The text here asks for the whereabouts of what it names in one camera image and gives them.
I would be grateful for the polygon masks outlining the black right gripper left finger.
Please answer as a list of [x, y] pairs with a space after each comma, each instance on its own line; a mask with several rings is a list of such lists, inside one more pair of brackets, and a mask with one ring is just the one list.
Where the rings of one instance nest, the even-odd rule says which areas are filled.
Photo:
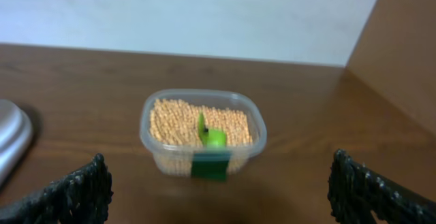
[[104, 223], [112, 201], [104, 156], [22, 199], [1, 207], [2, 223]]

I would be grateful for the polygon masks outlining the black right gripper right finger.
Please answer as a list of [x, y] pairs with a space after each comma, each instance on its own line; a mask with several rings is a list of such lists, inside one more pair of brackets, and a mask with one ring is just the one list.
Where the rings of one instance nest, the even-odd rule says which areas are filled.
[[328, 179], [331, 215], [341, 224], [435, 224], [435, 202], [334, 152]]

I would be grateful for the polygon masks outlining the green plastic scoop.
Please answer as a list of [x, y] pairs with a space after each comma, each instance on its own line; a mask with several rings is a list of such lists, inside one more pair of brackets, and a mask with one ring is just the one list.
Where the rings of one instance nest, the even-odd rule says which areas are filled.
[[225, 132], [208, 128], [202, 112], [199, 113], [198, 117], [198, 137], [202, 145], [207, 148], [225, 148], [227, 145]]

